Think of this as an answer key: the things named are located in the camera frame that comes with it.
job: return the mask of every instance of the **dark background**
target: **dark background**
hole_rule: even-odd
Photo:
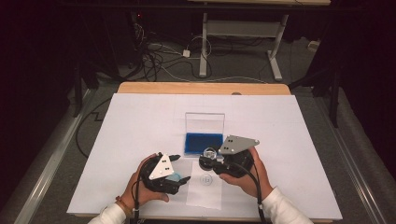
[[[361,6],[367,12],[337,17],[331,23],[327,15],[291,15],[284,39],[322,39],[308,76],[341,57],[341,86],[375,150],[395,176],[396,6],[390,0],[332,1],[332,5]],[[94,71],[115,77],[117,65],[136,56],[124,12],[82,15],[58,8],[50,0],[7,1],[0,8],[0,207],[69,107],[67,93],[74,84],[77,62],[82,64],[83,77],[92,84]],[[150,30],[175,41],[188,43],[191,35],[201,33],[199,14],[143,16]]]

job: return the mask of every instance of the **hand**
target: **hand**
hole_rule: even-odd
[[[260,186],[262,190],[262,200],[264,200],[273,190],[273,187],[270,185],[270,181],[268,180],[268,175],[267,175],[267,170],[265,169],[264,163],[262,163],[262,160],[260,160],[259,154],[257,153],[257,150],[255,147],[251,147],[249,149],[253,160],[254,164],[256,165],[257,168],[257,173],[259,174],[259,179],[260,179]],[[256,177],[256,170],[254,169],[254,166],[251,167],[250,172]],[[257,188],[256,185],[254,184],[253,180],[249,175],[244,175],[240,178],[235,178],[231,175],[227,174],[221,174],[219,175],[221,179],[223,179],[225,182],[231,185],[239,186],[246,194],[251,195],[255,198],[257,198]]]
[[[134,198],[133,198],[132,194],[134,195],[135,191],[136,191],[136,184],[134,184],[134,183],[137,181],[137,179],[139,177],[140,169],[142,168],[142,165],[145,163],[145,161],[147,161],[148,159],[153,158],[155,156],[156,156],[155,154],[152,154],[140,162],[139,167],[137,168],[136,172],[134,172],[132,174],[131,179],[129,180],[125,191],[120,196],[122,201],[130,209],[134,208]],[[147,189],[145,187],[145,185],[143,184],[143,182],[140,182],[139,183],[139,204],[140,204],[140,206],[147,203],[148,201],[151,201],[151,200],[161,200],[161,201],[164,201],[167,203],[167,202],[169,202],[169,197],[165,193],[153,192],[153,191]]]

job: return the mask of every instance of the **white table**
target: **white table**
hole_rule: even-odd
[[[181,84],[189,90],[195,90],[199,85]],[[268,85],[253,86],[265,89]],[[272,185],[280,187],[316,222],[342,218],[294,96],[197,92],[115,94],[67,213],[77,216],[99,214],[124,191],[129,177],[147,155],[160,151],[183,155],[186,112],[224,113],[224,134],[261,141],[256,148]],[[187,176],[191,175],[192,162],[197,160],[182,157],[173,165],[179,174]],[[169,203],[145,204],[140,209],[141,217],[260,220],[256,200],[238,187],[222,184],[221,210],[187,206],[188,190],[189,184],[180,187],[177,195],[170,195]]]
[[[327,6],[330,0],[190,0],[193,2],[210,3],[235,3],[235,4],[265,4],[265,5],[304,5],[304,6]],[[276,61],[276,54],[286,28],[289,15],[283,15],[278,22],[264,21],[215,21],[207,18],[204,13],[202,31],[202,49],[200,60],[200,77],[206,77],[207,65],[207,36],[208,35],[233,35],[252,37],[274,37],[275,44],[272,50],[267,51],[268,60],[271,65],[276,81],[282,80],[282,75]]]

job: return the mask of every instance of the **floor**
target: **floor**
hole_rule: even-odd
[[[282,42],[276,56],[283,76],[281,83],[289,84],[305,75],[315,55],[306,48],[308,43],[306,39],[293,43]],[[156,59],[163,61],[163,69],[158,73],[154,69],[149,70],[148,59],[146,78],[140,72],[131,79],[274,83],[265,55],[265,51],[272,44],[271,39],[213,39],[213,49],[208,57],[208,74],[211,76],[202,79],[197,77],[198,60],[176,60],[185,46],[155,42],[149,47],[153,50],[153,55],[158,55]],[[191,58],[199,57],[199,51],[194,46],[190,49]],[[127,65],[120,66],[122,75],[130,71]],[[90,217],[74,217],[67,215],[65,211],[86,162],[83,154],[89,155],[101,126],[101,119],[106,114],[107,99],[120,85],[104,74],[98,74],[98,78],[99,89],[87,91],[85,106],[77,118],[72,117],[74,105],[71,104],[64,119],[1,212],[0,223],[89,222]],[[354,117],[347,97],[340,90],[337,114],[339,128],[334,129],[327,117],[328,98],[314,98],[310,91],[310,88],[299,87],[292,90],[292,94],[296,95],[344,217],[334,223],[396,223],[395,180],[376,155],[370,140]],[[41,179],[40,176],[46,177],[47,181],[37,181]],[[144,220],[144,223],[185,222]]]

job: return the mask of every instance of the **wire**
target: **wire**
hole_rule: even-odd
[[[248,171],[245,167],[243,167],[242,165],[240,165],[238,163],[230,162],[230,164],[233,165],[233,166],[238,167],[241,170],[243,170],[253,180],[253,182],[254,182],[254,184],[256,186],[256,190],[257,190],[257,205],[259,207],[260,220],[262,221],[263,224],[266,224],[267,221],[265,220],[264,212],[262,211],[262,189],[260,187],[259,176],[257,175],[257,179],[256,179],[256,177],[254,177],[254,175],[250,171]]]
[[[108,98],[108,99],[106,99],[106,100],[104,100],[104,101],[103,101],[102,103],[100,103],[99,105],[97,105],[87,116],[85,116],[85,118],[84,118],[84,119],[81,121],[81,123],[77,126],[76,135],[75,135],[77,148],[78,148],[78,151],[79,151],[85,158],[87,158],[87,159],[88,159],[89,156],[88,156],[86,153],[84,153],[84,152],[82,151],[81,146],[79,145],[79,142],[78,142],[78,133],[79,133],[79,129],[81,128],[81,125],[85,122],[85,120],[86,120],[91,114],[96,114],[96,113],[97,113],[97,112],[94,112],[97,108],[99,108],[101,105],[105,104],[107,101],[110,101],[110,100],[111,100],[111,97]]]
[[[262,81],[262,80],[259,80],[259,79],[253,78],[253,77],[223,77],[223,78],[203,80],[203,81],[193,81],[193,80],[188,80],[188,79],[181,78],[181,77],[176,77],[164,67],[162,67],[162,70],[165,71],[170,77],[180,80],[180,81],[185,81],[185,82],[205,83],[205,82],[217,82],[217,81],[222,81],[222,80],[227,80],[227,79],[242,78],[242,79],[253,80],[253,81],[257,81],[257,82],[261,82],[261,83],[267,83],[265,81]]]
[[[180,52],[176,51],[175,49],[172,49],[171,47],[165,46],[165,45],[163,45],[163,44],[160,45],[160,44],[151,43],[151,44],[148,44],[148,45],[149,45],[149,46],[150,46],[150,45],[161,46],[159,49],[166,48],[166,49],[171,49],[171,50],[172,50],[172,51],[170,51],[170,52],[161,51],[161,53],[174,53],[174,54],[182,55]]]
[[[298,0],[294,0],[294,2],[296,2],[296,3],[300,4],[301,6],[303,6],[303,7],[304,7],[304,4],[303,4],[302,2],[299,2]]]
[[[131,193],[132,193],[132,197],[134,198],[134,223],[136,224],[138,219],[139,219],[139,183],[141,181],[141,176],[142,176],[142,170],[145,169],[146,165],[149,163],[149,161],[151,161],[152,158],[148,159],[145,161],[145,163],[143,163],[143,165],[140,168],[138,177],[137,177],[137,181],[136,183],[136,189],[135,189],[135,194],[134,194],[134,185],[132,185],[131,188]]]
[[[143,29],[143,27],[141,25],[139,25],[137,23],[135,23],[135,25],[139,28],[139,31],[137,33],[137,37],[136,38],[139,39],[140,34],[142,36],[140,38],[140,43],[137,45],[138,47],[140,47],[143,44],[144,39],[145,39],[145,30]]]
[[[210,53],[212,52],[212,45],[210,44],[210,42],[209,42],[208,39],[204,38],[203,36],[198,35],[198,36],[194,37],[194,38],[191,40],[190,44],[192,44],[192,41],[195,40],[195,39],[197,39],[197,38],[202,38],[203,40],[205,40],[205,41],[209,44],[209,52],[206,54],[206,57],[209,56]]]

